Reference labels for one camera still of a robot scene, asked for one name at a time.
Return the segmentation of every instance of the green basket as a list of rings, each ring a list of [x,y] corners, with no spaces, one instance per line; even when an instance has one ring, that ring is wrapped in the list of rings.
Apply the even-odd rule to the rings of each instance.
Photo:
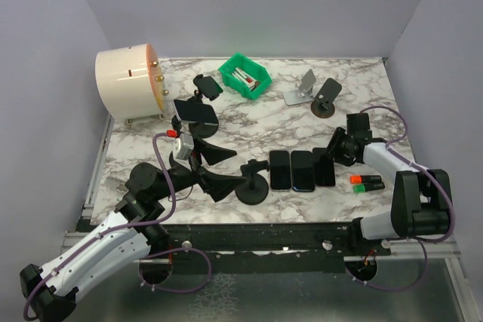
[[[257,81],[260,81],[260,85],[251,91],[245,83],[232,76],[236,67],[243,69]],[[265,68],[256,64],[253,60],[249,60],[240,53],[235,53],[233,57],[227,60],[218,70],[220,71],[223,83],[226,86],[233,88],[243,97],[250,100],[256,100],[272,83],[272,79]]]

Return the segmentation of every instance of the marble table top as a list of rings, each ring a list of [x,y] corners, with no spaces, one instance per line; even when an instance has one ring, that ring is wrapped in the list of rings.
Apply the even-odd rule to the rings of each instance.
[[[224,92],[212,103],[220,120],[220,129],[209,143],[234,149],[238,155],[212,167],[212,172],[240,175],[240,165],[255,158],[268,160],[270,150],[308,150],[326,147],[335,127],[346,127],[346,114],[356,113],[369,105],[384,104],[397,109],[394,96],[381,59],[254,59],[266,67],[272,84],[258,100],[247,100],[226,87],[217,71],[226,58],[217,59],[160,59],[165,73],[165,87],[169,100],[186,100],[195,90],[192,83],[197,74],[211,75]],[[312,69],[318,79],[314,94],[326,78],[332,77],[343,86],[335,101],[336,112],[329,119],[315,117],[310,103],[286,106],[282,94],[296,88],[299,80]],[[110,137],[103,165],[99,189],[95,196],[92,224],[99,224],[114,209],[126,192],[125,181],[131,169],[142,161],[157,165],[152,150],[152,136],[171,128],[174,114],[168,101],[166,119],[157,116],[133,120],[131,125],[116,121]],[[384,110],[369,111],[371,129],[375,137],[391,139],[402,133],[397,118]],[[165,163],[171,151],[172,139],[159,140],[158,147]],[[407,140],[395,147],[404,156],[413,158]],[[335,165],[337,185],[316,188],[315,192],[269,192],[267,199],[257,206],[240,202],[233,192],[217,203],[195,186],[186,200],[177,203],[176,213],[166,223],[246,223],[246,222],[334,222],[350,221],[387,210],[392,200],[392,185],[386,189],[355,194],[349,184],[353,174],[374,173],[370,167]],[[267,180],[267,172],[261,172]],[[178,193],[182,198],[189,190]],[[167,210],[167,199],[161,201]]]

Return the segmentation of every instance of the cable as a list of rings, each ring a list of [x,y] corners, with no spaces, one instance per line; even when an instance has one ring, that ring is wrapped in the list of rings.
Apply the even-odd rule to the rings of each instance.
[[[391,155],[397,157],[399,160],[401,160],[402,162],[404,162],[405,164],[407,164],[409,167],[413,167],[416,170],[418,170],[421,173],[423,173],[424,176],[426,176],[432,182],[432,184],[438,189],[438,191],[441,193],[441,195],[443,195],[443,198],[446,201],[446,204],[448,206],[449,214],[450,214],[450,225],[449,225],[449,228],[446,231],[446,233],[442,237],[436,238],[436,239],[417,237],[417,240],[419,240],[419,241],[425,241],[427,243],[439,243],[440,241],[445,241],[446,239],[448,239],[453,234],[453,232],[454,232],[454,225],[455,225],[455,219],[456,219],[456,216],[454,215],[453,203],[451,202],[450,197],[448,196],[448,194],[446,193],[446,191],[443,189],[443,187],[441,186],[441,184],[434,178],[433,175],[431,175],[429,173],[428,170],[426,170],[421,165],[416,164],[415,162],[407,159],[406,157],[404,157],[403,155],[399,154],[396,150],[394,150],[393,148],[390,147],[393,143],[397,143],[398,141],[403,140],[408,135],[408,123],[406,122],[406,120],[404,119],[404,117],[402,117],[402,115],[399,112],[395,111],[394,109],[392,109],[392,108],[390,108],[388,106],[370,106],[370,107],[367,107],[367,108],[361,110],[361,113],[366,112],[369,109],[386,109],[386,110],[394,113],[395,115],[397,115],[399,117],[399,119],[402,121],[402,123],[405,126],[405,131],[404,131],[404,133],[403,133],[402,136],[396,137],[395,139],[388,141],[388,143],[386,144],[386,150]]]
[[[38,317],[30,317],[29,316],[29,307],[32,304],[34,296],[37,294],[37,292],[42,288],[53,276],[57,275],[59,271],[61,271],[67,264],[69,264],[71,261],[74,260],[80,253],[82,253],[84,250],[89,248],[93,243],[98,241],[100,238],[108,235],[109,233],[116,232],[120,229],[124,228],[137,228],[141,226],[149,226],[149,225],[155,225],[159,224],[161,222],[165,222],[171,216],[174,214],[174,211],[176,210],[176,192],[174,191],[174,185],[173,182],[171,181],[171,177],[169,176],[168,169],[165,166],[165,163],[162,160],[161,154],[159,153],[158,145],[157,145],[157,140],[159,137],[162,136],[167,136],[166,133],[157,133],[154,135],[152,138],[152,147],[154,148],[154,153],[156,155],[156,158],[158,159],[159,166],[161,166],[162,172],[165,175],[166,183],[168,184],[169,191],[171,193],[171,198],[172,198],[172,204],[171,204],[171,210],[166,216],[163,216],[161,219],[157,220],[150,220],[147,222],[132,222],[132,223],[127,223],[127,224],[122,224],[122,225],[117,225],[112,228],[108,228],[104,232],[99,233],[98,236],[90,239],[89,241],[85,242],[83,245],[80,246],[74,253],[72,253],[70,256],[65,258],[56,268],[53,268],[51,273],[49,273],[42,281],[40,281],[35,288],[32,290],[32,292],[29,294],[27,297],[27,300],[25,302],[25,305],[23,307],[23,319],[27,321],[31,320],[36,320]]]
[[[370,287],[373,290],[382,290],[383,292],[405,292],[407,290],[410,290],[412,288],[415,288],[419,286],[424,279],[426,278],[427,272],[428,272],[428,252],[426,251],[426,248],[424,247],[424,244],[422,241],[419,240],[419,238],[416,239],[417,242],[420,244],[421,248],[423,248],[423,253],[424,253],[424,269],[421,275],[418,277],[418,279],[415,280],[412,284],[405,286],[405,287],[384,287],[384,286],[378,286],[376,284],[372,284],[367,281],[361,281],[360,279],[354,277],[354,275],[350,272],[350,270],[346,267],[346,273],[352,277],[352,280],[362,284],[365,287]]]
[[[199,249],[195,249],[195,248],[174,248],[174,249],[166,250],[164,252],[151,254],[149,256],[144,257],[144,259],[151,259],[151,258],[155,258],[157,256],[165,256],[166,254],[177,253],[177,252],[185,252],[185,251],[190,251],[190,252],[198,253],[203,258],[205,258],[206,264],[208,265],[208,273],[207,273],[206,279],[205,279],[205,281],[203,283],[199,284],[196,287],[189,288],[189,289],[186,289],[186,290],[173,290],[171,288],[160,287],[160,286],[158,286],[156,284],[149,284],[143,278],[143,273],[141,271],[141,265],[140,265],[138,272],[139,272],[139,278],[142,281],[141,286],[147,285],[148,287],[151,287],[153,290],[154,289],[157,289],[157,290],[162,290],[164,292],[178,293],[178,294],[193,293],[193,292],[197,292],[197,291],[203,289],[210,282],[210,280],[211,280],[211,262],[210,262],[210,259],[208,258],[208,256],[206,255],[205,252],[203,252],[203,251],[201,251]]]
[[[185,199],[189,198],[189,196],[191,195],[191,192],[193,191],[193,187],[194,187],[194,186],[193,186],[193,185],[191,185],[191,189],[189,190],[189,193],[188,193],[188,195],[187,195],[187,196],[183,196],[181,199],[176,199],[176,200],[177,200],[177,201],[182,201],[182,200],[185,200]]]

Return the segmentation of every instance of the gray wall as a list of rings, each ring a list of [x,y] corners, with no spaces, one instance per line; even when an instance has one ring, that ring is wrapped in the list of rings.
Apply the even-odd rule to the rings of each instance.
[[[0,320],[18,321],[19,271],[56,256],[82,209],[106,120],[94,59],[109,44],[85,0],[0,11]]]
[[[420,0],[88,0],[114,48],[162,56],[389,56]]]
[[[446,169],[456,237],[483,311],[483,0],[422,0],[389,57],[417,160]]]

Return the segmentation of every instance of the screw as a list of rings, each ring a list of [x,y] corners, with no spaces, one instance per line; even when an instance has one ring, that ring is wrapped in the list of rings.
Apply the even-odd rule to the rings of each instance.
[[[184,241],[182,244],[181,244],[181,247],[183,248],[192,248],[193,245],[191,244],[191,241]]]
[[[325,250],[331,250],[332,249],[332,242],[331,241],[323,241],[322,246],[324,247]]]
[[[380,242],[380,246],[384,249],[389,249],[391,247],[391,242],[384,239],[383,241]]]

